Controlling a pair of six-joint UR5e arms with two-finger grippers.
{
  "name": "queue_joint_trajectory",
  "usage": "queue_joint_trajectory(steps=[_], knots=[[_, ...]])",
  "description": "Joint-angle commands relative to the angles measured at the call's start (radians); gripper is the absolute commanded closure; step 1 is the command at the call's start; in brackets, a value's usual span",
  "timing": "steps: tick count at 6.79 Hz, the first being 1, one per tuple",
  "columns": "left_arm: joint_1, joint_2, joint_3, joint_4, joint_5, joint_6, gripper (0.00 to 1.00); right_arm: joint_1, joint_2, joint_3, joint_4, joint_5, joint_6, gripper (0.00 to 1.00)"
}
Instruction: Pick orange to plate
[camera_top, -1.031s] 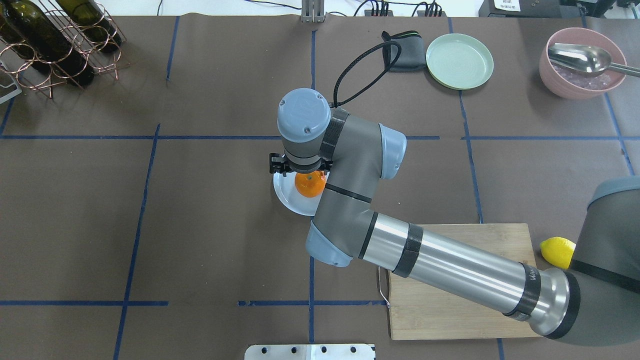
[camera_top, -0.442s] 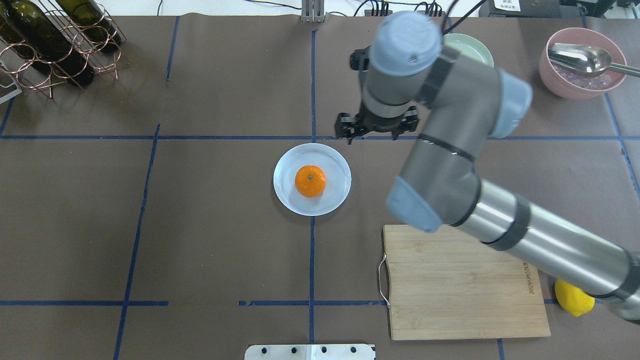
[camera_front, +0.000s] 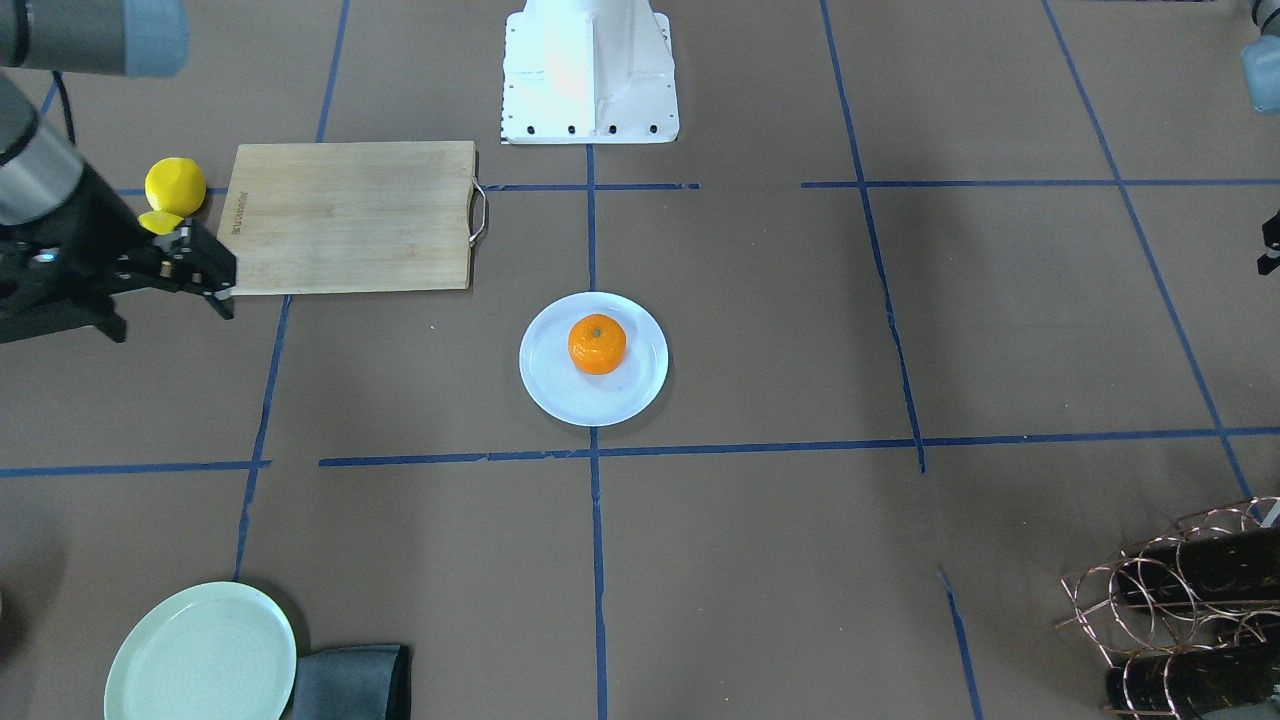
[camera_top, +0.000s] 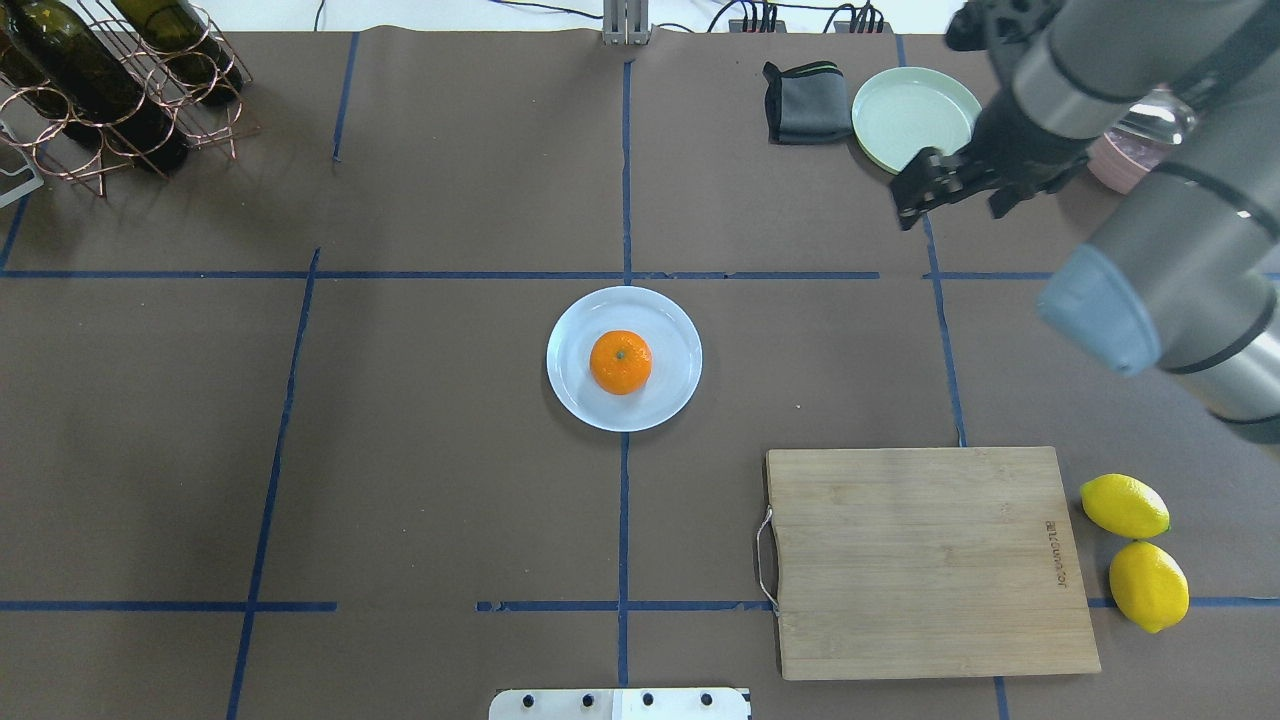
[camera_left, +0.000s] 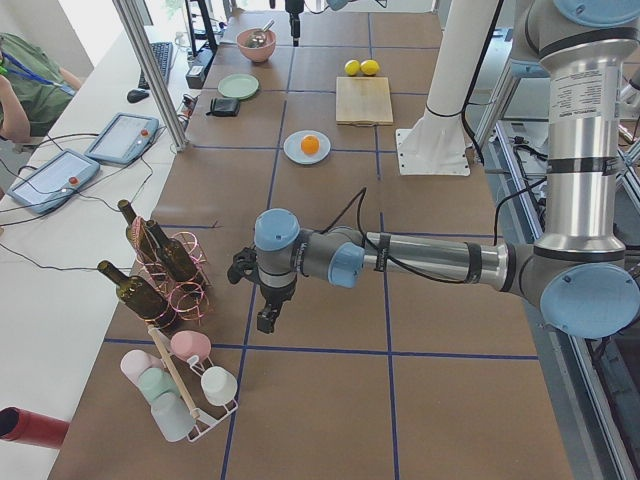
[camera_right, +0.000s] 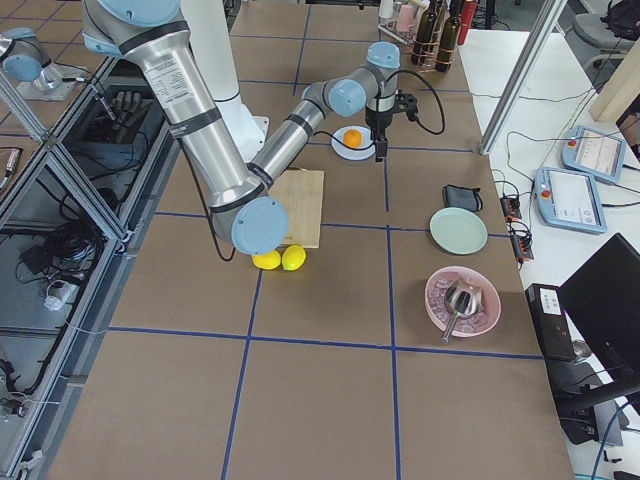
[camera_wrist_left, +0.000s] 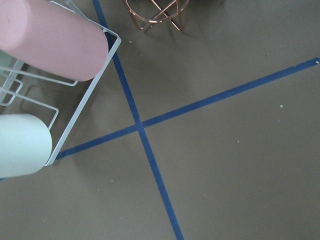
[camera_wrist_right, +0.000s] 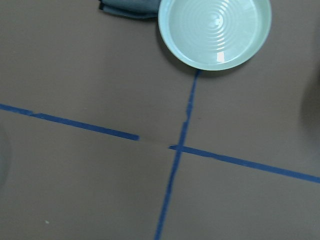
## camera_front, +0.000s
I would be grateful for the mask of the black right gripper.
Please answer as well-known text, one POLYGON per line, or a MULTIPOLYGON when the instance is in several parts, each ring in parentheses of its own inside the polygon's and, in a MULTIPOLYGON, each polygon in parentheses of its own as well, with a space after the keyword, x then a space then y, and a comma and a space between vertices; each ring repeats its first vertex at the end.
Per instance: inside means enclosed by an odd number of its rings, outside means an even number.
POLYGON ((69 199, 37 220, 3 227, 1 342, 95 328, 120 343, 127 323, 115 295, 141 288, 186 291, 186 269, 202 300, 236 316, 237 258, 198 222, 172 233, 170 258, 91 167, 69 199))

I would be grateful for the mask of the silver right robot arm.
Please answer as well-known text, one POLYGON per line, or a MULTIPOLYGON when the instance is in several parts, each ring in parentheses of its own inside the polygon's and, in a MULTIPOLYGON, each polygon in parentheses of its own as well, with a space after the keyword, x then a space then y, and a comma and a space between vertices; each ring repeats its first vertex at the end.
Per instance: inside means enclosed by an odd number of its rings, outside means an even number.
POLYGON ((118 295, 155 288, 234 316, 237 260, 192 219, 151 231, 78 149, 67 73, 170 78, 189 55, 180 1, 5 1, 3 69, 46 70, 55 126, 3 79, 1 340, 93 328, 120 343, 118 295))

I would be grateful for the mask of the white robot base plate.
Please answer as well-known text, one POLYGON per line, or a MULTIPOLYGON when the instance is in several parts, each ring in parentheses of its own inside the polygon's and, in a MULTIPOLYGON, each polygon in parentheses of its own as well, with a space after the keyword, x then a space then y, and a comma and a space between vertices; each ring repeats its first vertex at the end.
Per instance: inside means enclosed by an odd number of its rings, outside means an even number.
POLYGON ((502 143, 677 140, 671 23, 649 1, 526 1, 504 29, 502 143))

